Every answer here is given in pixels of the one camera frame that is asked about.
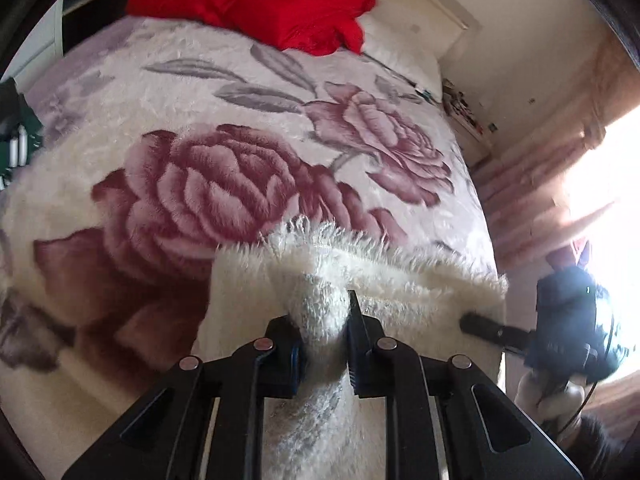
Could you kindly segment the white fluffy fleece garment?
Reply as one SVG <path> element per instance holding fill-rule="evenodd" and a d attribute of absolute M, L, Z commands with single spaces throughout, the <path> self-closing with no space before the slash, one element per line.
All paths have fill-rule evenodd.
<path fill-rule="evenodd" d="M 361 327 L 368 316 L 421 356 L 462 354 L 490 380 L 500 374 L 500 352 L 465 335 L 460 320 L 502 321 L 508 283 L 492 264 L 440 243 L 404 249 L 332 222 L 291 220 L 257 243 L 219 249 L 206 283 L 194 344 L 202 359 L 230 356 L 274 321 L 302 341 L 297 393 L 265 404 L 266 479 L 384 477 L 385 402 L 358 398 L 349 376 L 373 344 Z"/>

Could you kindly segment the pink curtain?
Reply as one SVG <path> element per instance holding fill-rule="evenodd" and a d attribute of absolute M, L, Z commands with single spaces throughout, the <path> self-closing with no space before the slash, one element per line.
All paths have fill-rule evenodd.
<path fill-rule="evenodd" d="M 627 437 L 639 419 L 639 71 L 608 36 L 572 90 L 473 179 L 509 323 L 534 327 L 536 283 L 561 266 L 583 263 L 610 292 L 631 354 L 587 410 Z"/>

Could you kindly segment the floral plush bed blanket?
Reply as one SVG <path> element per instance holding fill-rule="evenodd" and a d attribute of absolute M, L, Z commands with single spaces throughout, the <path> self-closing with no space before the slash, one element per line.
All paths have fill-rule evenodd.
<path fill-rule="evenodd" d="M 42 125 L 1 195 L 1 406 L 48 479 L 186 354 L 290 314 L 311 350 L 268 405 L 268 479 L 383 477 L 383 405 L 355 400 L 347 293 L 417 352 L 500 353 L 485 217 L 442 111 L 368 58 L 123 18 L 28 92 Z"/>

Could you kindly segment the white pillow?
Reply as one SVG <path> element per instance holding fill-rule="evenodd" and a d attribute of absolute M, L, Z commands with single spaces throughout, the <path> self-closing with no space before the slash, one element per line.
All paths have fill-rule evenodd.
<path fill-rule="evenodd" d="M 395 32 L 370 14 L 357 18 L 363 33 L 362 53 L 442 102 L 442 76 L 435 55 L 403 32 Z"/>

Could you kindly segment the green sweater with stripes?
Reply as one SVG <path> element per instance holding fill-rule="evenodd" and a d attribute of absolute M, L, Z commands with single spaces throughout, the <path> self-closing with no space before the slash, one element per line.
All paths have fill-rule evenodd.
<path fill-rule="evenodd" d="M 0 190 L 6 190 L 17 171 L 29 165 L 43 146 L 42 123 L 17 91 L 13 78 L 1 83 Z"/>

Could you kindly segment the white wardrobe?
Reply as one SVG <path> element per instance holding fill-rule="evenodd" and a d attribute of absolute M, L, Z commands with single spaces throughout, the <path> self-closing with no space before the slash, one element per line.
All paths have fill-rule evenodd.
<path fill-rule="evenodd" d="M 2 74 L 2 81 L 14 79 L 19 92 L 26 92 L 63 56 L 63 2 L 64 0 L 56 0 L 50 6 Z"/>

